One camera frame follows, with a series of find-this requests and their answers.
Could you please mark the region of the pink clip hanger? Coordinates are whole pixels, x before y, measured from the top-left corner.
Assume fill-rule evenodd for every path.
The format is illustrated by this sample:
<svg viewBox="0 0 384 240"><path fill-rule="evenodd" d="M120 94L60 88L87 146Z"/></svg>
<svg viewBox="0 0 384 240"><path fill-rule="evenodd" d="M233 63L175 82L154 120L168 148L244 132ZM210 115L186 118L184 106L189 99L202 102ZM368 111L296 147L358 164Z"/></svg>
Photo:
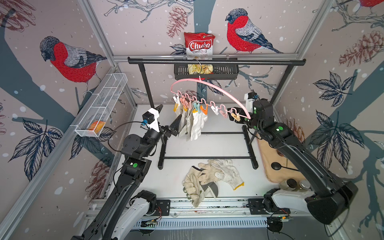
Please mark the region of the pink clip hanger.
<svg viewBox="0 0 384 240"><path fill-rule="evenodd" d="M238 104L238 115L243 118L251 116L251 110L247 110L246 105L242 104L237 98L225 91L225 86L221 85L221 81L229 81L234 83L239 74L239 67L234 64L214 64L209 66L212 72L206 74L204 68L206 65L201 65L196 62L192 65L186 63L176 63L174 66L175 79L177 81L189 80L197 83L197 98L205 99L207 102L220 100L223 96L231 99Z"/></svg>

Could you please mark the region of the knit glove yellow cuff bottom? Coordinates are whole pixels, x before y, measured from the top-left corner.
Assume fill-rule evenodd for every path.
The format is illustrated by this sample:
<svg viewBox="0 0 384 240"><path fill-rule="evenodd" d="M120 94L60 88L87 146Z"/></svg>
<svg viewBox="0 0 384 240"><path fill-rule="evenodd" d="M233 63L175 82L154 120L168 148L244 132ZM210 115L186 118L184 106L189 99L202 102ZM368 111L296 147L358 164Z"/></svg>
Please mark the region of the knit glove yellow cuff bottom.
<svg viewBox="0 0 384 240"><path fill-rule="evenodd" d="M244 186L244 181L240 177L239 171L233 166L233 162L230 159L209 159L207 164L199 163L198 167L203 169L198 176L198 181L202 185L224 181L234 191Z"/></svg>

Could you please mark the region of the white knit glove yellow cuff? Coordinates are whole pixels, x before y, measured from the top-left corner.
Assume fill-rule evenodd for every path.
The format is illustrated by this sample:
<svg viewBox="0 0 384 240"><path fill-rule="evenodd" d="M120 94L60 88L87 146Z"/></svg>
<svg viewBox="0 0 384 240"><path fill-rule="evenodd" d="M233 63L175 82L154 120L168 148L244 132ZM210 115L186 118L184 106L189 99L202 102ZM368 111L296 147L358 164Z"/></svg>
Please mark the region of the white knit glove yellow cuff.
<svg viewBox="0 0 384 240"><path fill-rule="evenodd" d="M181 104L181 102L175 103L174 112L176 114L176 117L183 113L183 105Z"/></svg>

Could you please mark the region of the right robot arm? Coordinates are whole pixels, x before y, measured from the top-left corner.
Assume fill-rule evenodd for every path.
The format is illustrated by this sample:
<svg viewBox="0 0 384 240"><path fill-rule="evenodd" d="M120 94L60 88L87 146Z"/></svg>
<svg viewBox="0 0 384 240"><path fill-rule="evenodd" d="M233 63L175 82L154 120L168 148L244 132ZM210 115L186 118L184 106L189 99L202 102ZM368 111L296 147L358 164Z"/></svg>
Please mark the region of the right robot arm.
<svg viewBox="0 0 384 240"><path fill-rule="evenodd" d="M224 110L230 120L254 129L262 140L267 141L271 148L279 150L310 182L314 194L305 201L316 220L329 225L349 209L358 187L326 169L286 124L276 122L273 105L268 100L254 101L251 111L242 104Z"/></svg>

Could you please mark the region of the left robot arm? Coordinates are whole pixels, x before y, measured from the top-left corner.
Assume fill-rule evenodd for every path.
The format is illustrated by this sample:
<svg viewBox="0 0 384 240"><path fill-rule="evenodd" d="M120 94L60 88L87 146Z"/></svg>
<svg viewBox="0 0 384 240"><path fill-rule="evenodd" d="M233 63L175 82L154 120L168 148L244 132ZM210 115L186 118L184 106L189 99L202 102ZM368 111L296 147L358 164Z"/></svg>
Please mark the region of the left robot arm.
<svg viewBox="0 0 384 240"><path fill-rule="evenodd" d="M147 157L160 139L179 134L180 122L178 116L170 126L150 128L143 137L131 134L125 138L121 150L125 162L114 191L85 231L72 237L74 240L123 240L143 216L156 210L156 194L145 190L134 193L150 169L152 162Z"/></svg>

